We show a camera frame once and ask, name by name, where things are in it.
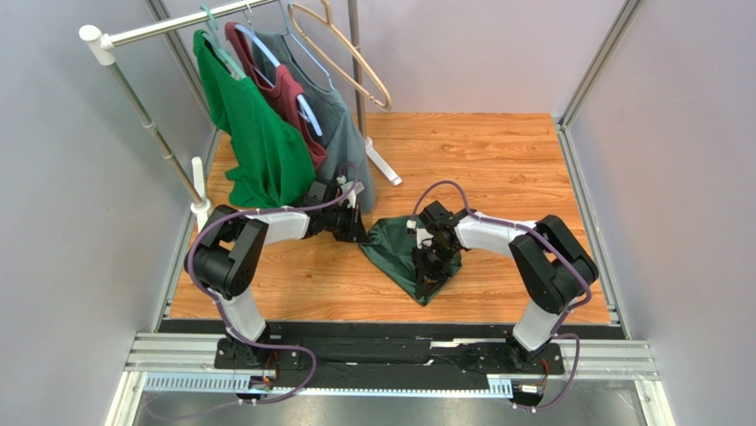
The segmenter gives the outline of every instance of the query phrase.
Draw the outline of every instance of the gray shirt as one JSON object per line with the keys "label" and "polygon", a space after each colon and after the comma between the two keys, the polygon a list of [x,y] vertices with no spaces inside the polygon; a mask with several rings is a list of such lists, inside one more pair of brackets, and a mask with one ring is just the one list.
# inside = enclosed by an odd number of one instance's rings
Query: gray shirt
{"label": "gray shirt", "polygon": [[[328,157],[320,164],[316,173],[319,178],[332,180],[339,174],[339,168],[346,162],[357,166],[359,180],[365,186],[365,190],[358,194],[357,201],[362,211],[369,212],[375,206],[375,183],[370,173],[370,166],[365,152],[365,140],[359,133],[351,111],[344,103],[338,91],[326,89],[312,81],[297,65],[291,55],[283,35],[256,31],[255,34],[271,50],[276,59],[285,65],[294,79],[304,89],[304,98],[310,104],[312,112],[318,118],[323,136],[320,144],[326,148]],[[260,70],[270,81],[275,81],[276,70],[265,55],[252,43],[252,54]],[[352,172],[348,172],[347,178],[354,178]]]}

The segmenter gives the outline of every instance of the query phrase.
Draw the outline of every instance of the clothes hanger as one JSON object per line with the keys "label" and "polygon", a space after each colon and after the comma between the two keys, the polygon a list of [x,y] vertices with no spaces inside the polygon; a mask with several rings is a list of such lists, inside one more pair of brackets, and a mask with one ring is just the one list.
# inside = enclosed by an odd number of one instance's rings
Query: clothes hanger
{"label": "clothes hanger", "polygon": [[304,43],[300,42],[299,38],[297,38],[296,35],[294,35],[294,32],[291,30],[291,21],[288,18],[288,14],[283,9],[283,3],[281,2],[281,0],[278,1],[278,4],[279,4],[279,7],[281,9],[281,16],[284,19],[284,24],[286,25],[286,33],[284,33],[283,35],[284,36],[291,36],[291,38],[294,39],[294,41],[297,44],[299,44],[299,47],[301,47],[302,50],[305,53],[307,53],[307,56],[309,56],[310,59],[312,59],[312,61],[315,62],[315,65],[317,65],[318,68],[320,68],[323,71],[323,74],[325,74],[326,78],[328,79],[328,85],[331,87],[332,91],[335,91],[336,88],[334,87],[334,81],[331,80],[331,73],[329,73],[328,70],[325,67],[323,67],[320,64],[320,62],[318,62],[317,59],[315,59],[315,56],[312,53],[310,53],[310,51],[308,51],[306,47],[304,47]]}
{"label": "clothes hanger", "polygon": [[[288,17],[291,19],[291,22],[294,24],[294,28],[299,32],[299,34],[302,36],[305,42],[307,42],[310,46],[312,46],[315,51],[323,57],[323,59],[326,60],[326,62],[338,73],[341,77],[344,78],[344,80],[347,81],[356,91],[358,91],[361,95],[364,97],[370,99],[375,103],[380,109],[383,111],[389,111],[391,110],[391,95],[389,94],[389,90],[386,89],[386,86],[383,85],[383,82],[381,82],[381,79],[378,78],[378,75],[373,71],[373,69],[370,67],[370,65],[367,64],[367,61],[365,61],[365,58],[362,57],[362,55],[355,49],[354,45],[351,43],[351,41],[342,34],[341,31],[339,31],[339,28],[334,25],[334,16],[333,13],[331,13],[331,3],[328,0],[320,0],[320,2],[323,4],[323,8],[326,10],[326,17],[323,18],[322,16],[318,15],[316,12],[314,12],[312,9],[309,9],[305,6],[302,6],[301,4],[293,4],[289,2],[288,4]],[[367,76],[370,77],[371,80],[373,80],[373,83],[378,87],[378,90],[383,95],[384,101],[380,101],[379,99],[376,99],[375,96],[371,95],[369,91],[365,87],[362,86],[362,84],[357,83],[354,78],[352,78],[351,75],[349,75],[346,71],[341,69],[336,63],[330,59],[316,44],[313,42],[305,33],[302,27],[300,27],[299,22],[296,21],[295,16],[295,10],[299,10],[301,12],[304,12],[308,15],[310,15],[313,19],[315,19],[318,23],[326,26],[334,35],[336,38],[339,39],[342,44],[346,46],[346,48],[351,53],[351,56],[360,64],[360,66],[365,70]]]}
{"label": "clothes hanger", "polygon": [[[249,9],[249,12],[251,13],[252,8],[249,6],[249,2],[247,2],[247,8]],[[247,23],[249,24],[249,27],[252,28],[252,21],[249,20],[249,17],[247,16],[246,13],[244,14],[244,17],[247,19]],[[241,33],[243,33],[245,36],[247,36],[247,38],[252,40],[252,43],[254,43],[258,49],[260,49],[263,55],[271,62],[271,64],[274,67],[276,68],[280,67],[281,63],[278,60],[278,58],[276,58],[273,52],[270,49],[268,49],[268,46],[266,46],[265,43],[263,43],[263,41],[257,37],[257,35],[255,34],[255,31],[249,28],[246,28],[241,24],[236,24],[234,27],[237,30],[241,31]],[[263,73],[259,69],[257,69],[257,67],[255,67],[255,72],[258,75],[262,76],[263,79],[271,87],[274,87],[273,83],[271,83],[270,80],[265,78]],[[323,130],[320,128],[320,123],[318,122],[318,118],[315,117],[315,113],[312,112],[312,108],[310,108],[310,104],[307,103],[307,99],[304,98],[304,95],[302,94],[296,95],[296,102],[299,104],[300,115],[302,116],[302,118],[304,118],[304,120],[312,126],[312,129],[315,131],[316,135],[323,136]]]}
{"label": "clothes hanger", "polygon": [[204,33],[202,34],[202,36],[210,43],[210,46],[212,46],[216,56],[221,59],[221,62],[223,62],[224,65],[231,67],[232,71],[236,73],[239,78],[243,77],[245,75],[244,70],[241,69],[239,64],[237,64],[236,61],[231,58],[231,55],[229,55],[228,52],[225,51],[220,45],[220,40],[218,40],[217,34],[218,23],[216,21],[216,17],[213,16],[212,13],[210,13],[210,9],[205,4],[201,5],[200,8],[205,11],[205,13],[207,13],[209,17],[209,21],[205,22],[205,24],[208,26],[209,33]]}

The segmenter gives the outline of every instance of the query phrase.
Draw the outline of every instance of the wooden floor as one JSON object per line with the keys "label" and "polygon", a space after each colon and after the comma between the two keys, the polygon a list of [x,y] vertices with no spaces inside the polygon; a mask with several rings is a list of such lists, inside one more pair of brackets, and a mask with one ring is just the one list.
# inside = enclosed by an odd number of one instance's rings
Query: wooden floor
{"label": "wooden floor", "polygon": [[[472,208],[496,217],[539,220],[554,214],[587,248],[552,119],[546,114],[369,114],[368,134],[383,158],[404,179],[392,187],[373,168],[376,208],[363,215],[366,229],[381,217],[412,212],[421,193],[441,179],[460,183]],[[224,172],[236,165],[228,137],[221,139],[209,176],[214,205],[228,203],[232,183]],[[452,187],[438,199],[453,211],[462,207]],[[270,320],[380,320],[515,322],[529,301],[514,261],[483,250],[463,254],[463,266],[426,307],[375,268],[358,246],[329,233],[304,241],[267,246],[251,290]],[[598,284],[593,301],[573,322],[608,322]],[[218,318],[210,299],[183,273],[171,318]]]}

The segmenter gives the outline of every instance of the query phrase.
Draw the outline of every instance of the green cloth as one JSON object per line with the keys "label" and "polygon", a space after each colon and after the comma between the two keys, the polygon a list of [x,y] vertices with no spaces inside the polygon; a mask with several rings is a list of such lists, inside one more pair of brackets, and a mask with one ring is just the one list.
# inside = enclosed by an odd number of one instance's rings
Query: green cloth
{"label": "green cloth", "polygon": [[231,135],[239,162],[225,174],[234,181],[229,201],[240,207],[291,205],[315,180],[302,135],[268,106],[252,79],[229,73],[203,34],[194,33],[194,55],[210,118]]}
{"label": "green cloth", "polygon": [[[409,216],[380,219],[370,228],[370,244],[360,244],[359,248],[373,264],[394,280],[418,304],[425,306],[435,297],[441,288],[415,298],[415,269],[412,248],[417,246],[414,234],[407,233]],[[457,255],[452,261],[452,276],[462,267],[462,256]]]}

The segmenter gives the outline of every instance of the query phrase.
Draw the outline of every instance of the dark red shirt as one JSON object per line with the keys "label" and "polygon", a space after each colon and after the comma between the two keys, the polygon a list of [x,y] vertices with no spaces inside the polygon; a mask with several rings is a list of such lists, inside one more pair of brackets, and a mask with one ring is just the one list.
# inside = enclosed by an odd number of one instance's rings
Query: dark red shirt
{"label": "dark red shirt", "polygon": [[296,97],[304,94],[302,85],[296,82],[291,73],[289,73],[288,68],[284,65],[276,68],[276,80],[272,82],[274,84],[273,87],[270,87],[264,79],[260,78],[260,75],[255,72],[257,64],[255,63],[255,58],[252,56],[252,51],[249,49],[247,36],[236,29],[237,25],[238,23],[236,22],[225,24],[225,36],[231,42],[236,56],[239,57],[244,72],[255,82],[257,88],[263,93],[265,100],[268,101],[268,105],[284,121],[302,133],[304,143],[310,151],[312,164],[317,169],[326,160],[326,148],[315,141],[310,134],[310,129],[307,127],[307,122],[299,115],[299,102],[296,100]]}

